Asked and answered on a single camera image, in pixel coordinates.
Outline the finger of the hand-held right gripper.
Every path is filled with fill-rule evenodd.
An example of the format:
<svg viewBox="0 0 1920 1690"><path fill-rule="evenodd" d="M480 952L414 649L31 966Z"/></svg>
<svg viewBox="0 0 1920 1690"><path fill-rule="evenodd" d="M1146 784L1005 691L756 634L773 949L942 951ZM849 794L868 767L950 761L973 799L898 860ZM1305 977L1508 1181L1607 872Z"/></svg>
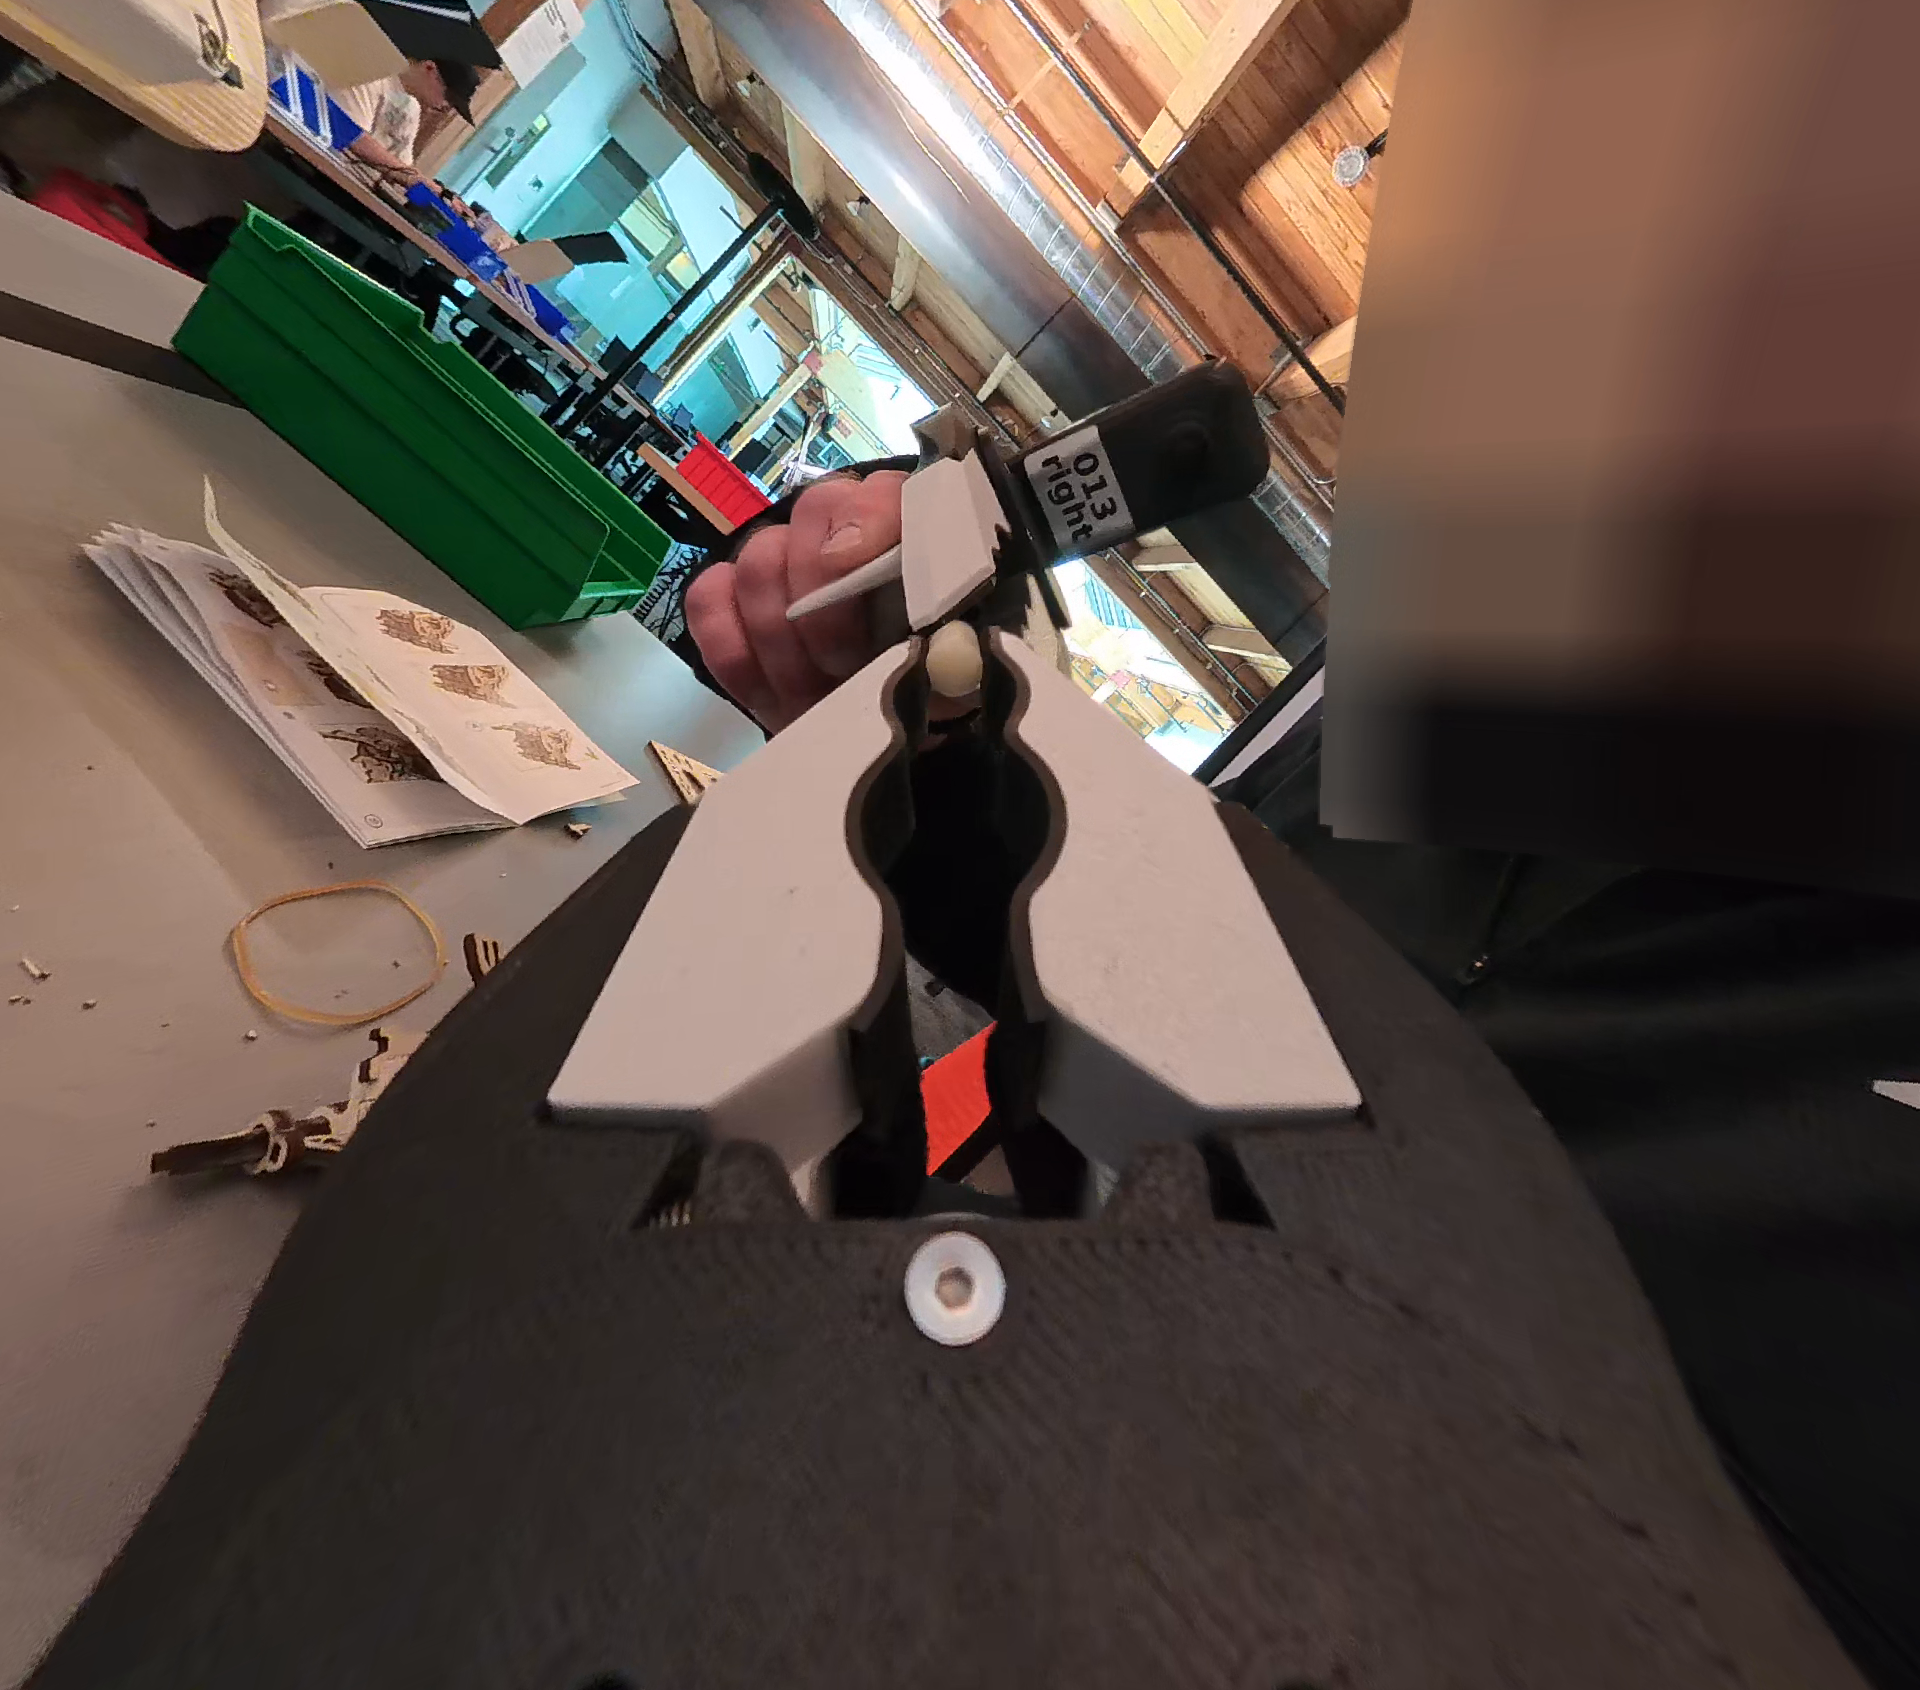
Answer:
<svg viewBox="0 0 1920 1690"><path fill-rule="evenodd" d="M907 633L928 637L995 586L993 551L907 553Z"/></svg>
<svg viewBox="0 0 1920 1690"><path fill-rule="evenodd" d="M915 569L990 569L1001 512L982 463L925 463L906 482L906 562Z"/></svg>

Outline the orange traffic cone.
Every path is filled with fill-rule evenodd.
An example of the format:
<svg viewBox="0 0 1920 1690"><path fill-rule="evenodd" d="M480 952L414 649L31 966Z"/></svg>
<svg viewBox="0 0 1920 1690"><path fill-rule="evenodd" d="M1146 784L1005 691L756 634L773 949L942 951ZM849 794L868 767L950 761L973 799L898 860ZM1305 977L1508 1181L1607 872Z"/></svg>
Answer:
<svg viewBox="0 0 1920 1690"><path fill-rule="evenodd" d="M961 1181L992 1148L987 1048L995 1024L983 1024L921 1070L923 1174Z"/></svg>

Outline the red storage bin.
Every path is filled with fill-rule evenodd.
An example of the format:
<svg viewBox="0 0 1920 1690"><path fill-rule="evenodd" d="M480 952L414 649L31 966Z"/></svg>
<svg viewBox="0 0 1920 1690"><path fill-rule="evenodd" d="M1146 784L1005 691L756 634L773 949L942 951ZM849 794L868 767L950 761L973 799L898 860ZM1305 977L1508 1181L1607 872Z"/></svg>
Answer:
<svg viewBox="0 0 1920 1690"><path fill-rule="evenodd" d="M768 514L771 498L743 473L729 454L705 435L695 433L690 448L675 460L674 471L710 518L731 531L742 531Z"/></svg>

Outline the blue storage bin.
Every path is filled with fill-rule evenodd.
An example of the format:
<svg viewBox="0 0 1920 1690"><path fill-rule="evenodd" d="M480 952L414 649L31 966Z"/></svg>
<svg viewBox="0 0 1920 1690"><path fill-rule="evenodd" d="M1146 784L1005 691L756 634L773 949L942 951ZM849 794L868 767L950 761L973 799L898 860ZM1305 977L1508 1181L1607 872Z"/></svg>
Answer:
<svg viewBox="0 0 1920 1690"><path fill-rule="evenodd" d="M267 98L303 140L331 153L347 153L363 126L339 107L324 82L295 59L282 59L267 82Z"/></svg>

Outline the person's right forearm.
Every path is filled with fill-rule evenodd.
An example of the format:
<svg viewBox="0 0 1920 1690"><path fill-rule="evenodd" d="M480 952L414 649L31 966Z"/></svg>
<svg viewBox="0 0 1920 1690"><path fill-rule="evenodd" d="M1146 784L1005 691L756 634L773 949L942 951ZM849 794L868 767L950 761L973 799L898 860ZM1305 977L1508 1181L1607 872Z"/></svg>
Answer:
<svg viewBox="0 0 1920 1690"><path fill-rule="evenodd" d="M1048 838L1043 784L982 707L935 723L906 776L914 828L883 878L906 952L995 1018L1015 894Z"/></svg>

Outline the large tan rubber band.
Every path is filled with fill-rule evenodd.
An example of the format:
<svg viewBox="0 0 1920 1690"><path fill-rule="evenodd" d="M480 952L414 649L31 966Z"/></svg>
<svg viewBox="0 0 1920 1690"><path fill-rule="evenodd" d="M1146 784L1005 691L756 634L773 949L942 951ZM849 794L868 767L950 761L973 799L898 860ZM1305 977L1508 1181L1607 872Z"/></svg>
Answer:
<svg viewBox="0 0 1920 1690"><path fill-rule="evenodd" d="M321 900L347 897L380 899L405 914L405 919L420 931L424 942L430 946L432 969L427 970L425 979L393 998L355 1012L303 1007L273 994L259 981L251 951L251 931L259 924L259 921L275 914L277 910L290 910L300 904L316 904ZM243 994L258 1011L275 1016L282 1022L312 1030L357 1030L380 1024L432 994L441 985L449 969L448 942L438 922L401 889L383 880L365 878L300 886L280 893L246 913L232 927L226 939L226 949Z"/></svg>

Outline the green plastic bin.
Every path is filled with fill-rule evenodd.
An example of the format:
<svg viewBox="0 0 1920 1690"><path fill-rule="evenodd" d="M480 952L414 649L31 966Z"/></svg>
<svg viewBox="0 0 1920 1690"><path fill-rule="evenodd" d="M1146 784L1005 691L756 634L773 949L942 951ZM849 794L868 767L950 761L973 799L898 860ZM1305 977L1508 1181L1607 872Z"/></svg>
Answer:
<svg viewBox="0 0 1920 1690"><path fill-rule="evenodd" d="M632 615L668 537L420 311L248 210L174 351L514 631Z"/></svg>

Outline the illustrated instruction booklet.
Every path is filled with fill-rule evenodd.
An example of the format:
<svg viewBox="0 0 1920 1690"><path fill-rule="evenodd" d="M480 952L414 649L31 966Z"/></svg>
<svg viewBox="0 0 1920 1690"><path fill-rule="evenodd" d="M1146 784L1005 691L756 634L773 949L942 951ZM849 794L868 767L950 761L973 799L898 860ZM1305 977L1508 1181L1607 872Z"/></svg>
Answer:
<svg viewBox="0 0 1920 1690"><path fill-rule="evenodd" d="M303 588L221 524L112 524L85 560L361 850L521 828L636 778L481 633L425 603Z"/></svg>

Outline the wooden mechanical model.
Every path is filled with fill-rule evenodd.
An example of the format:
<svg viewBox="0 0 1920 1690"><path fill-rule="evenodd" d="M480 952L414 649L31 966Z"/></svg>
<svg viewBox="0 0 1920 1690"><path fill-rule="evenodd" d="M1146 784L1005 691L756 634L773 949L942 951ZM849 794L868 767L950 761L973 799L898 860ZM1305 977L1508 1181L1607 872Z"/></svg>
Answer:
<svg viewBox="0 0 1920 1690"><path fill-rule="evenodd" d="M275 1178L331 1166L425 1043L425 1030L391 1027L398 1011L391 1007L365 1021L370 1050L351 1067L346 1096L305 1113L270 1108L239 1131L154 1151L148 1174L164 1181Z"/></svg>

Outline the person's right hand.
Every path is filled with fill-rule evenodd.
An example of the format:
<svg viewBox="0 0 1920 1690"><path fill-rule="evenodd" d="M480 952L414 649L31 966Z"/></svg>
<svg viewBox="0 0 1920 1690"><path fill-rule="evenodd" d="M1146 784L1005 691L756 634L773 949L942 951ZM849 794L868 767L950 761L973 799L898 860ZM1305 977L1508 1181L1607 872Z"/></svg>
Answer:
<svg viewBox="0 0 1920 1690"><path fill-rule="evenodd" d="M899 588L789 608L899 546L903 468L818 478L739 532L683 590L700 679L770 737L906 637Z"/></svg>

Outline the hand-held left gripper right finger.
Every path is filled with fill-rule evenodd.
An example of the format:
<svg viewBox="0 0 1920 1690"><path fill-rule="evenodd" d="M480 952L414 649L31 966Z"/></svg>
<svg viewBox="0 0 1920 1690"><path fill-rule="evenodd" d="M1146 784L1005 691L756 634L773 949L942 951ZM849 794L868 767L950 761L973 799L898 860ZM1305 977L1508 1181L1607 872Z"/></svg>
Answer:
<svg viewBox="0 0 1920 1690"><path fill-rule="evenodd" d="M1362 1091L1212 793L1025 642L990 659L1043 799L1012 936L1038 1117L1112 1173L1150 1146L1355 1125Z"/></svg>

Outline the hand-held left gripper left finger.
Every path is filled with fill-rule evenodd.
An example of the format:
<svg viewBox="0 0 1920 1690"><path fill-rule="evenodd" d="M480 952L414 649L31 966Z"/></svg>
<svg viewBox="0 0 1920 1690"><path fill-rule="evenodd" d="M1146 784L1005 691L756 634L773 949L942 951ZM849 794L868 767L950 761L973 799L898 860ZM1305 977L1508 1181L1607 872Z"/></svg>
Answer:
<svg viewBox="0 0 1920 1690"><path fill-rule="evenodd" d="M920 1208L892 889L920 735L903 640L705 791L548 1087L555 1127L754 1144L834 1216Z"/></svg>

